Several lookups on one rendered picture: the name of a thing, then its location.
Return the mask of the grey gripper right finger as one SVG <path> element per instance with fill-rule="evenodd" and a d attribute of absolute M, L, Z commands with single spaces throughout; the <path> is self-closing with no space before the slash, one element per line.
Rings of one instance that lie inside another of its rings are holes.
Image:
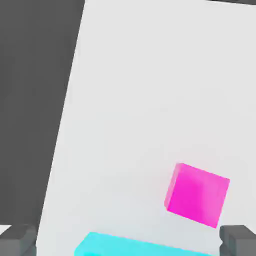
<path fill-rule="evenodd" d="M 222 225 L 219 256 L 256 256 L 256 234 L 245 225 Z"/>

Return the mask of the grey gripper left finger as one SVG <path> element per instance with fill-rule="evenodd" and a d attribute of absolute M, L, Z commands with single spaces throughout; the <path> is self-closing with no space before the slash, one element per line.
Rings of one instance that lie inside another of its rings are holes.
<path fill-rule="evenodd" d="M 33 225 L 11 225 L 0 235 L 0 256 L 37 256 L 36 238 Z"/>

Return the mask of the small magenta cube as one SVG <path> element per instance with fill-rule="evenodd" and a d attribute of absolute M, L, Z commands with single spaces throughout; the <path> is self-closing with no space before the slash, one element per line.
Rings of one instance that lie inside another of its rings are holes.
<path fill-rule="evenodd" d="M 164 199 L 168 212 L 216 228 L 230 179 L 177 163 Z"/>

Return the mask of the small cyan cube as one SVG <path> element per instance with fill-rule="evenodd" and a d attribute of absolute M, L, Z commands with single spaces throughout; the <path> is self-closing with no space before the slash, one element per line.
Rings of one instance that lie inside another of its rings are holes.
<path fill-rule="evenodd" d="M 210 254 L 90 232 L 74 256 L 211 256 Z"/>

